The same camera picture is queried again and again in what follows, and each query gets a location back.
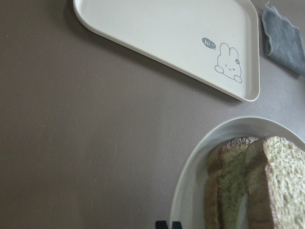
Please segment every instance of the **gray towel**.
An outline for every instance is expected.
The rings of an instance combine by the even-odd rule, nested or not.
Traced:
[[[265,7],[262,21],[268,37],[266,55],[292,71],[305,75],[305,56],[299,28],[279,14],[274,6]]]

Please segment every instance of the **white tray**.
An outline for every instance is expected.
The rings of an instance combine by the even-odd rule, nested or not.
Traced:
[[[305,143],[289,129],[259,117],[232,119],[211,130],[194,148],[182,168],[172,199],[169,229],[172,229],[173,221],[180,221],[183,229],[205,229],[203,195],[208,179],[207,159],[212,148],[233,137],[269,135],[285,137],[305,149]],[[246,201],[241,204],[237,229],[248,228],[245,204]]]
[[[239,100],[257,99],[258,17],[249,0],[73,2],[94,33]]]

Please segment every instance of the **whole wheat bread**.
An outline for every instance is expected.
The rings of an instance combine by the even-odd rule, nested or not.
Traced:
[[[305,152],[282,137],[246,152],[250,229],[305,229]]]
[[[246,193],[244,157],[252,137],[230,139],[212,150],[204,191],[206,229],[236,229],[237,214]]]

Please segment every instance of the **black object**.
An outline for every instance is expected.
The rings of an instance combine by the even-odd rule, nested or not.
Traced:
[[[157,221],[156,222],[156,229],[168,229],[166,221]],[[174,221],[172,229],[182,229],[181,222]]]

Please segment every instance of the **plate rim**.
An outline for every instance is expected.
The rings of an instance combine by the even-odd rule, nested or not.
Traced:
[[[283,126],[282,124],[273,121],[271,119],[268,118],[263,118],[263,117],[259,117],[259,116],[239,116],[239,117],[235,117],[235,118],[231,118],[229,120],[226,120],[222,123],[220,123],[219,125],[217,125],[216,127],[212,128],[197,144],[196,146],[192,149],[191,153],[189,154],[189,156],[187,157],[187,159],[185,160],[182,169],[180,170],[180,174],[178,176],[178,179],[176,181],[175,184],[175,188],[174,188],[174,193],[173,193],[173,197],[171,200],[171,206],[170,206],[170,212],[169,212],[169,218],[168,218],[168,228],[171,229],[172,228],[172,221],[173,221],[173,212],[174,212],[174,207],[176,205],[176,199],[177,196],[179,195],[179,186],[181,186],[181,183],[183,181],[184,178],[184,174],[187,171],[189,164],[192,162],[192,160],[196,157],[196,155],[201,151],[202,149],[202,143],[210,136],[212,135],[218,128],[220,128],[221,126],[230,123],[230,122],[234,122],[237,120],[243,120],[243,119],[257,119],[257,120],[261,120],[261,121],[267,121],[270,123],[273,123],[275,125],[280,126],[281,128],[285,129],[286,131],[290,132],[292,135],[294,135],[298,140],[300,140],[300,142],[302,144],[305,145],[305,142],[293,131],[291,131],[290,129],[288,129],[287,127]]]

